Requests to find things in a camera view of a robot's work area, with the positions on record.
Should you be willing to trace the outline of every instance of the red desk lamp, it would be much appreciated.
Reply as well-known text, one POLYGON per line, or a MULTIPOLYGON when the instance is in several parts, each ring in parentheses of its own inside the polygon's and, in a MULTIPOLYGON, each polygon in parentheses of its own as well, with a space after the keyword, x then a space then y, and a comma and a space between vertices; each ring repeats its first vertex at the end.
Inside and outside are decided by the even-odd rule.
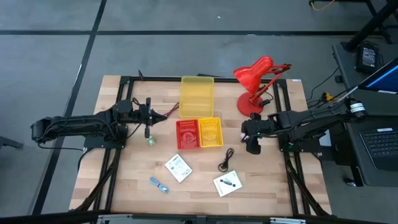
POLYGON ((261 113, 264 105, 269 101, 263 101, 260 97, 282 75, 282 72, 290 69, 292 65, 274 65, 272 58, 262 56, 252 66, 241 67, 234 71, 235 77, 242 84, 247 93, 243 93, 238 99, 238 110, 245 116, 251 113, 261 113), (276 75, 268 84, 260 87, 261 77, 273 73, 276 75))

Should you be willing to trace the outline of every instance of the red box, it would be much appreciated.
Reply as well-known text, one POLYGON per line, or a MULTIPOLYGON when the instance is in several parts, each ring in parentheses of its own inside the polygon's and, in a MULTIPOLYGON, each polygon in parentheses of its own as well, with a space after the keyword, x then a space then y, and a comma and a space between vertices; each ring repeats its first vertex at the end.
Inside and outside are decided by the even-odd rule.
POLYGON ((200 147, 199 125, 197 120, 177 121, 177 147, 179 150, 200 147))

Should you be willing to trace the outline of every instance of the yellow box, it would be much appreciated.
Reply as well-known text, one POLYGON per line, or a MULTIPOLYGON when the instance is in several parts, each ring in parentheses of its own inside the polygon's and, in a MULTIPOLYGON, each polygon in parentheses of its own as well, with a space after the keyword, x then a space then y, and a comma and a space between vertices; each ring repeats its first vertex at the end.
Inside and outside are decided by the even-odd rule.
POLYGON ((178 114, 182 119, 213 117, 213 77, 182 77, 178 114))
POLYGON ((220 118, 201 118, 198 121, 200 147, 216 147, 224 144, 220 118))

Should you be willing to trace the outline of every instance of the floor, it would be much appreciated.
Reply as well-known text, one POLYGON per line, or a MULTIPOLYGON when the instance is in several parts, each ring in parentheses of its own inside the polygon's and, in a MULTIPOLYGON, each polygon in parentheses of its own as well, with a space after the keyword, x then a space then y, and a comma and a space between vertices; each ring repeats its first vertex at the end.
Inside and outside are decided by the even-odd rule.
MULTIPOLYGON (((322 12, 296 0, 102 2, 106 4, 100 18, 101 0, 0 1, 0 136, 25 144, 23 150, 4 147, 0 151, 0 217, 31 212, 49 151, 35 146, 29 126, 43 117, 63 114, 78 73, 83 81, 73 115, 92 114, 103 75, 137 75, 141 70, 148 76, 232 77, 234 69, 252 64, 261 55, 270 55, 278 64, 291 63, 285 78, 302 79, 309 97, 311 89, 337 68, 331 46, 350 39, 321 34, 90 36, 91 30, 356 31, 371 18, 368 7, 355 2, 335 2, 322 12), (49 30, 52 35, 29 30, 49 30)), ((373 4, 379 10, 384 1, 373 4)), ((396 22, 389 18, 384 25, 396 22)), ((371 40, 384 42, 380 37, 371 40)), ((314 91, 314 97, 341 90, 343 85, 331 79, 314 91)), ((83 138, 64 142, 65 147, 82 144, 83 138)), ((61 152, 44 213, 68 210, 80 154, 61 152)), ((341 177, 349 170, 332 162, 324 162, 323 171, 334 215, 398 220, 394 212, 398 189, 348 187, 341 177)))

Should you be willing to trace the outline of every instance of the yellow cable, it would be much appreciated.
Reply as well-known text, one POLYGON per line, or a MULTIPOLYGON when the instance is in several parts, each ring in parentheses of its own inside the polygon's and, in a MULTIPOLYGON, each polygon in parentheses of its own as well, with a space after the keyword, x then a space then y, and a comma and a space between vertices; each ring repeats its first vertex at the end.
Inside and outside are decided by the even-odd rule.
POLYGON ((326 6, 323 6, 323 7, 320 8, 320 9, 317 9, 317 8, 313 5, 313 3, 311 3, 311 6, 312 6, 312 8, 313 8, 315 11, 322 11, 322 10, 326 9, 327 7, 329 7, 330 4, 333 3, 334 1, 336 1, 336 0, 331 0, 331 2, 329 2, 329 4, 327 4, 326 6))

